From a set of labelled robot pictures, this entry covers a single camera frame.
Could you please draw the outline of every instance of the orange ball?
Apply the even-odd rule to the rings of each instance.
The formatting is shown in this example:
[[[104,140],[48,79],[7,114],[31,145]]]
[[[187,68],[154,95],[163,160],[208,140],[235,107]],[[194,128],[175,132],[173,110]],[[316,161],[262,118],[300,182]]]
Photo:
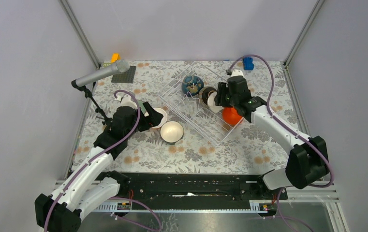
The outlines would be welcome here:
[[[222,111],[222,118],[225,122],[235,125],[242,119],[242,116],[236,112],[235,108],[224,108]]]

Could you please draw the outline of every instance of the floral tablecloth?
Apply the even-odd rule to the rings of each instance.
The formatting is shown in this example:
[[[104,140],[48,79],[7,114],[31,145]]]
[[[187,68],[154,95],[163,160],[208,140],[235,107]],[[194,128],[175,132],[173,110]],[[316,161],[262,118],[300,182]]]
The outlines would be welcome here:
[[[152,173],[232,173],[262,174],[286,166],[287,154],[266,132],[246,120],[228,136],[223,145],[214,147],[191,127],[161,105],[157,93],[171,78],[185,70],[192,61],[134,61],[137,66],[132,84],[111,83],[107,77],[97,83],[94,98],[112,116],[117,108],[113,93],[125,89],[135,93],[137,99],[148,101],[152,107],[162,107],[168,113],[168,120],[179,121],[184,126],[184,138],[176,145],[168,145],[160,138],[159,129],[138,132],[128,140],[128,147],[107,167],[107,171],[152,172]],[[225,76],[231,61],[201,61],[212,71]],[[244,72],[253,95],[266,100],[270,89],[267,67],[254,61],[252,71],[244,71],[239,62],[235,68]],[[275,88],[271,99],[272,109],[279,116],[297,128],[297,119],[292,107],[286,81],[280,62],[269,62],[275,75]],[[82,130],[78,147],[74,152],[72,170],[86,158],[93,142],[102,133],[102,120],[97,118],[91,103]]]

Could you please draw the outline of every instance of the white bowl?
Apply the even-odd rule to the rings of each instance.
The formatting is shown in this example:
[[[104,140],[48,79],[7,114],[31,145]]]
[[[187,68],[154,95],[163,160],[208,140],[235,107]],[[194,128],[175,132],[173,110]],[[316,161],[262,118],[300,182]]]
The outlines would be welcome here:
[[[217,93],[213,92],[209,95],[208,97],[208,107],[211,109],[212,112],[214,113],[218,113],[221,109],[223,109],[222,106],[216,106],[215,105],[215,97],[216,97]]]
[[[169,144],[175,144],[184,136],[184,128],[178,122],[165,123],[160,131],[161,138]]]
[[[167,122],[168,115],[167,115],[167,112],[165,110],[161,109],[161,108],[154,108],[154,110],[163,115],[160,124],[158,126],[151,127],[153,129],[157,129],[157,128],[162,127]]]

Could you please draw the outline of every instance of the microphone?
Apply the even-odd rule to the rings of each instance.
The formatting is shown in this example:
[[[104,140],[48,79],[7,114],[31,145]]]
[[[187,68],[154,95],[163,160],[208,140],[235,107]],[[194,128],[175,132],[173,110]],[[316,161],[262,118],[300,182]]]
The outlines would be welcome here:
[[[74,88],[82,91],[80,88],[84,87],[85,85],[88,85],[95,81],[99,81],[105,77],[108,77],[114,74],[125,73],[126,71],[128,71],[128,69],[130,69],[128,62],[124,59],[120,59],[103,69],[99,69],[96,72],[93,72],[91,74],[88,74],[88,75],[85,75],[78,79],[73,80],[71,82],[71,85]]]

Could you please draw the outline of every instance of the wire rack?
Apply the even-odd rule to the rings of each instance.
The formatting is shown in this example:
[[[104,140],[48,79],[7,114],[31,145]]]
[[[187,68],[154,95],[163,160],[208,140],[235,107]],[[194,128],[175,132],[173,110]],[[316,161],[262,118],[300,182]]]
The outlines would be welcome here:
[[[226,82],[226,79],[205,65],[194,62],[163,87],[158,92],[158,96],[163,104],[177,116],[186,121],[213,145],[219,146],[241,121],[236,125],[230,125],[222,119],[222,112],[213,113],[207,106],[203,105],[201,99],[198,98],[199,95],[184,95],[181,83],[189,75],[199,76],[204,81],[205,86],[214,88],[217,88],[218,82]]]

